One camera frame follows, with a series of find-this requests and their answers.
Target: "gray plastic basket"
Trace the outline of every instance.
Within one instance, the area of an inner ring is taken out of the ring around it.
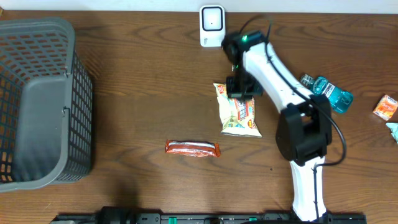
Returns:
[[[92,83],[59,18],[0,22],[0,192],[86,176]]]

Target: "mouthwash bottle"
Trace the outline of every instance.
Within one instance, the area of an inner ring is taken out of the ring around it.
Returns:
[[[326,95],[331,107],[337,113],[345,113],[354,100],[354,96],[350,92],[343,91],[331,84],[325,77],[318,77],[314,80],[311,76],[305,74],[301,78],[301,82],[310,89],[314,95]]]

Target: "basket bottom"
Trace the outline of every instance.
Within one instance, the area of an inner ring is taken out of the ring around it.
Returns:
[[[36,78],[22,90],[12,176],[38,180],[57,165],[61,154],[65,77]]]

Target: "red candy wrapper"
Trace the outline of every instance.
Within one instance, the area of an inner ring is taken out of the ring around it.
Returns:
[[[207,142],[191,142],[191,141],[173,141],[167,140],[166,153],[180,154],[186,156],[206,157],[214,156],[220,157],[221,152],[218,144]]]

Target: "wood grain surface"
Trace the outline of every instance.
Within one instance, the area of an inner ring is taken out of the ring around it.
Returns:
[[[256,97],[262,138],[220,134],[212,84],[231,75],[231,64],[221,49],[200,46],[198,13],[4,11],[1,19],[54,16],[73,24],[94,82],[94,169],[74,184],[0,194],[0,223],[48,223],[60,212],[105,205],[165,213],[291,208],[292,174],[275,144],[278,114],[269,97]],[[228,30],[251,16],[227,14]],[[348,155],[324,169],[326,207],[398,223],[398,146],[372,114],[384,94],[398,100],[398,16],[271,16],[275,51],[296,77],[323,75],[355,97],[346,114],[333,113]],[[328,161],[341,153],[333,136]],[[166,155],[166,139],[218,142],[221,157]]]

